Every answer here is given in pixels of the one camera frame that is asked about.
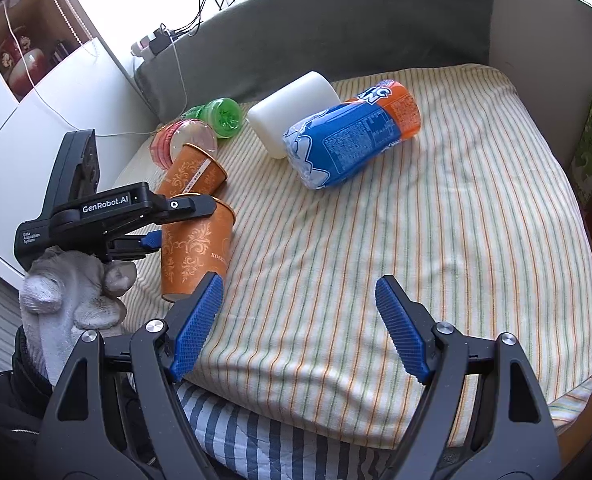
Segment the grey gloved left hand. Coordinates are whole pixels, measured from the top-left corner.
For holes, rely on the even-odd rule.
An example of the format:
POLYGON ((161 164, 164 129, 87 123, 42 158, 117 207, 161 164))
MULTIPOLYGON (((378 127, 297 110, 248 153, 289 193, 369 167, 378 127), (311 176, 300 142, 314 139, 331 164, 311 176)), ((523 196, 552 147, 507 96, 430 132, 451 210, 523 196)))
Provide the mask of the grey gloved left hand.
POLYGON ((127 308, 120 297, 135 281, 131 261, 104 263, 57 247, 34 260, 19 289, 19 309, 31 362, 51 385, 84 332, 125 333, 127 308))

